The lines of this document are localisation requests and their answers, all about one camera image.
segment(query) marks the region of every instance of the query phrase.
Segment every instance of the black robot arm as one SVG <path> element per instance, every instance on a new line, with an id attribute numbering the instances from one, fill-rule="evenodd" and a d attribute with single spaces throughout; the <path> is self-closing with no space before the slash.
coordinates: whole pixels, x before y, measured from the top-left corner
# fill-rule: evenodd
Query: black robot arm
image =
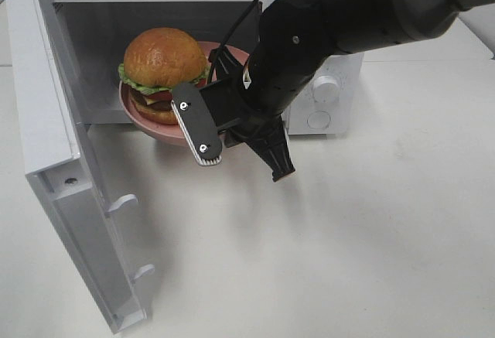
<path id="1" fill-rule="evenodd" d="M 185 111 L 174 107 L 179 123 L 202 165 L 218 162 L 221 151 L 218 141 L 204 136 L 225 133 L 227 147 L 245 142 L 277 181 L 294 172 L 281 114 L 327 57 L 436 38 L 462 10 L 491 2 L 275 0 L 261 15 L 259 44 L 244 65 L 224 50 L 218 56 L 219 80 L 200 96 L 192 100 L 192 92 L 185 97 L 181 87 L 174 90 L 173 103 L 189 105 Z M 208 112 L 192 117 L 198 102 Z"/>

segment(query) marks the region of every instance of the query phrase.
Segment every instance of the plate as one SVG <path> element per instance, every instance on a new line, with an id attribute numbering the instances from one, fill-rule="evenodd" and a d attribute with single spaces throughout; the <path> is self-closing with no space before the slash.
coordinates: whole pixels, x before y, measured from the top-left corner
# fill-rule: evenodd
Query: plate
<path id="1" fill-rule="evenodd" d="M 215 42 L 198 42 L 204 55 L 208 58 L 210 51 L 218 48 L 219 43 Z M 248 60 L 249 55 L 243 50 L 239 50 L 233 46 L 227 46 L 234 57 L 240 62 L 245 63 Z M 158 139 L 159 141 L 169 143 L 171 145 L 187 146 L 186 139 L 184 138 L 183 131 L 178 125 L 166 125 L 159 124 L 157 122 L 143 118 L 136 110 L 134 104 L 131 101 L 131 94 L 128 90 L 122 88 L 122 82 L 118 86 L 118 92 L 120 94 L 120 101 L 125 113 L 136 127 L 141 129 L 147 135 Z"/>

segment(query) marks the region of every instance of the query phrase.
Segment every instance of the microwave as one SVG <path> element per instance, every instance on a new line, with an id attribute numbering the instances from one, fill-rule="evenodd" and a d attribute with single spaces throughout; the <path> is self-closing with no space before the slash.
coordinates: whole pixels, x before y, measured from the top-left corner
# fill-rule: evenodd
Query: microwave
<path id="1" fill-rule="evenodd" d="M 140 32 L 176 27 L 220 42 L 251 0 L 7 0 L 26 178 L 111 331 L 149 313 L 140 285 L 154 271 L 129 244 L 141 210 L 133 194 L 111 201 L 88 130 L 130 123 L 118 99 L 118 64 Z M 258 41 L 261 0 L 229 44 Z M 347 129 L 363 54 L 326 60 L 283 114 L 289 135 Z"/>

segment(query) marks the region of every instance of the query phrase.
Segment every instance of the cable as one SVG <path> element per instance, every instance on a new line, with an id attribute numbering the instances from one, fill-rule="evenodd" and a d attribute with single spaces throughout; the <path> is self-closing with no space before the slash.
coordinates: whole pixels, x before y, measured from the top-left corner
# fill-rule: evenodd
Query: cable
<path id="1" fill-rule="evenodd" d="M 215 53 L 215 57 L 213 59 L 213 62 L 211 63 L 210 72 L 208 73 L 207 84 L 211 83 L 211 80 L 213 79 L 213 72 L 215 71 L 215 66 L 217 65 L 218 57 L 224 51 L 225 45 L 229 41 L 229 39 L 232 36 L 232 34 L 234 33 L 234 31 L 237 29 L 237 27 L 244 21 L 244 19 L 246 17 L 248 17 L 249 13 L 251 13 L 253 8 L 258 5 L 258 2 L 259 2 L 259 0 L 253 0 L 249 4 L 249 6 L 244 10 L 244 12 L 242 12 L 242 14 L 239 16 L 237 21 L 231 26 L 228 33 L 225 35 L 224 39 L 221 41 L 220 46 L 217 48 L 217 53 Z"/>

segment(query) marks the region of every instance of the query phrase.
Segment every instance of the sesame-free bun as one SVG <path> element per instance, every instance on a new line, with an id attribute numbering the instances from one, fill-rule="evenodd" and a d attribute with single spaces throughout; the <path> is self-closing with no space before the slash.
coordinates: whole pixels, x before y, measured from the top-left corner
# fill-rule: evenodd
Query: sesame-free bun
<path id="1" fill-rule="evenodd" d="M 152 108 L 148 108 L 143 106 L 139 102 L 136 101 L 134 96 L 131 94 L 131 100 L 138 113 L 148 120 L 154 121 L 159 124 L 178 124 L 176 115 L 173 111 L 157 111 Z"/>
<path id="2" fill-rule="evenodd" d="M 190 82 L 206 65 L 198 42 L 186 32 L 168 27 L 144 31 L 132 40 L 124 55 L 127 76 L 146 87 Z"/>

